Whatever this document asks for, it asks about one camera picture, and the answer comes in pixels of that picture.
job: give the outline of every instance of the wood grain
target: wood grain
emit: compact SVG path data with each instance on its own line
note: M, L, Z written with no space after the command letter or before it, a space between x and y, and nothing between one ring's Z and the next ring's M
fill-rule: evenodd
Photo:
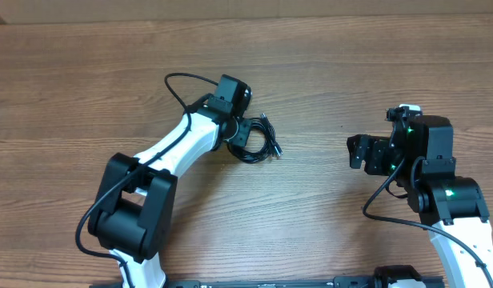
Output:
M77 251L74 229L108 158L178 123L162 84L175 71L247 82L246 116L268 115L284 157L247 165L222 149L190 168L162 252L172 279L329 278L400 263L443 275L426 233L362 216L383 179L348 166L346 138L388 134L384 109L401 102L452 121L457 175L481 185L493 227L493 15L0 26L0 287L119 278L114 262ZM188 102L212 89L174 88ZM385 194L372 210L417 219Z

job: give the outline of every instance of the wooden table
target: wooden table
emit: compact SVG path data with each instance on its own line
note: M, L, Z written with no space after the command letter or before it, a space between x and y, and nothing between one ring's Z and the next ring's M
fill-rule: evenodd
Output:
M0 26L0 287L119 279L114 261L76 249L74 230L109 157L178 123L162 84L175 71L250 84L246 116L268 115L284 156L247 165L221 149L190 168L162 251L171 279L390 264L443 275L427 233L362 216L384 178L348 166L347 137L388 135L385 109L402 102L451 120L457 175L481 185L493 227L493 14ZM213 89L174 88L187 102ZM388 194L372 212L418 219Z

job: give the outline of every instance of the tabletop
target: tabletop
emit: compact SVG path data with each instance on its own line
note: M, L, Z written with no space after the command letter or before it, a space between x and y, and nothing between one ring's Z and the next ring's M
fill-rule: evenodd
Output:
M426 232L363 217L384 178L349 167L347 137L387 136L385 109L400 103L451 120L457 175L480 184L493 228L493 14L0 26L0 287L120 279L114 261L77 250L74 231L107 160L180 121L162 82L171 72L249 84L246 116L268 116L284 155L249 165L222 148L179 179L161 251L170 279L326 279L391 264L444 275ZM186 102L213 92L173 83ZM371 211L419 220L385 193Z

